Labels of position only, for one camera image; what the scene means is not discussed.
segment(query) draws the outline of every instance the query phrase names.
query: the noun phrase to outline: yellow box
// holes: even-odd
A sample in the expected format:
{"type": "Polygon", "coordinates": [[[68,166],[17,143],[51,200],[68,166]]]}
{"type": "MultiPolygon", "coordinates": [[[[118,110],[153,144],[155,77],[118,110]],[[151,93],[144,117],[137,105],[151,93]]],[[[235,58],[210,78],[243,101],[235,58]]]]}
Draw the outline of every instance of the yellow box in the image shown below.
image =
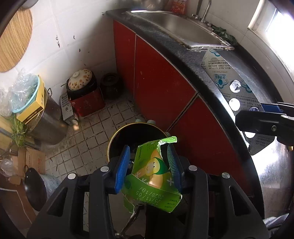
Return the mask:
{"type": "Polygon", "coordinates": [[[37,92],[36,100],[25,108],[22,112],[17,113],[16,118],[27,124],[30,122],[40,111],[44,109],[44,82],[40,78],[40,85],[37,92]]]}

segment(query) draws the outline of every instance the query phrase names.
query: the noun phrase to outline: window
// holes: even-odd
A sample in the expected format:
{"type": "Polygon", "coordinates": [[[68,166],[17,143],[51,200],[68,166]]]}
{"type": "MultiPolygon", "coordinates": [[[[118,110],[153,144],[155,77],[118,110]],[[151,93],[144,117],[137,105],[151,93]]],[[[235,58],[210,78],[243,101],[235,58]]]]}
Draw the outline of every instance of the window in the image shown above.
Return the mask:
{"type": "Polygon", "coordinates": [[[260,0],[248,28],[272,49],[294,79],[294,56],[291,54],[294,20],[281,14],[268,0],[260,0]]]}

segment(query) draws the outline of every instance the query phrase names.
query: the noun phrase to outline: green plant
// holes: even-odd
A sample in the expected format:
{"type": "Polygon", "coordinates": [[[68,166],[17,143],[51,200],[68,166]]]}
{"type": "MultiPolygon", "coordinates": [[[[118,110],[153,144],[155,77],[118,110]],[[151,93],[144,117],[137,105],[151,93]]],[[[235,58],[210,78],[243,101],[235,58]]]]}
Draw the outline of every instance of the green plant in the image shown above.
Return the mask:
{"type": "Polygon", "coordinates": [[[24,146],[24,138],[27,126],[16,118],[16,114],[11,116],[11,137],[18,147],[24,146]]]}

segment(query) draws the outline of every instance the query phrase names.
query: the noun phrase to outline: plastic bag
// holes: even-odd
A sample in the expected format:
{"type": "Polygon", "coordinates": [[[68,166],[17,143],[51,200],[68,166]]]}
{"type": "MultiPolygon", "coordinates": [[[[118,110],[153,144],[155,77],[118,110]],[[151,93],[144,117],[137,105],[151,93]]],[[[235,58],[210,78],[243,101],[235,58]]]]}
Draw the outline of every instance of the plastic bag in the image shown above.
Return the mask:
{"type": "Polygon", "coordinates": [[[0,115],[8,117],[11,115],[12,107],[10,101],[8,100],[7,91],[0,88],[0,115]]]}
{"type": "Polygon", "coordinates": [[[0,168],[2,171],[0,171],[1,174],[3,174],[5,177],[11,177],[13,175],[16,175],[15,168],[13,167],[12,159],[3,159],[0,162],[0,168]]]}
{"type": "Polygon", "coordinates": [[[33,96],[38,86],[38,77],[34,74],[25,74],[22,69],[17,76],[16,81],[8,89],[7,97],[11,103],[12,109],[20,109],[33,96]]]}
{"type": "Polygon", "coordinates": [[[8,92],[0,88],[0,115],[9,117],[13,109],[20,109],[33,96],[37,86],[38,77],[34,74],[25,74],[22,69],[16,81],[8,88],[8,92]]]}

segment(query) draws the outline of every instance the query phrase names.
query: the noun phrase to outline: gold rim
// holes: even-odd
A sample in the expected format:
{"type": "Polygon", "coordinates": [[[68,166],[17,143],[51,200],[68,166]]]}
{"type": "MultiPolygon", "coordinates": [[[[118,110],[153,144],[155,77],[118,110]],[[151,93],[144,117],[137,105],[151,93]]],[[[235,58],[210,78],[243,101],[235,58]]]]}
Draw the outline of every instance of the gold rim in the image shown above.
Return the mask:
{"type": "MultiPolygon", "coordinates": [[[[109,146],[110,146],[110,144],[112,143],[114,137],[115,137],[115,136],[119,133],[119,131],[122,130],[124,127],[127,127],[127,126],[129,126],[129,125],[133,125],[133,124],[147,124],[147,125],[152,125],[152,124],[148,124],[148,123],[144,123],[144,122],[135,122],[135,123],[127,124],[127,125],[121,127],[118,131],[116,131],[116,132],[114,133],[114,135],[111,137],[111,139],[110,139],[110,141],[109,141],[109,143],[108,143],[108,147],[107,147],[107,160],[108,160],[108,162],[109,162],[109,146]]],[[[159,129],[159,130],[160,130],[160,131],[161,131],[161,132],[167,137],[167,135],[165,134],[165,132],[163,132],[160,128],[156,127],[155,125],[152,125],[152,126],[154,126],[155,128],[159,129]]]]}

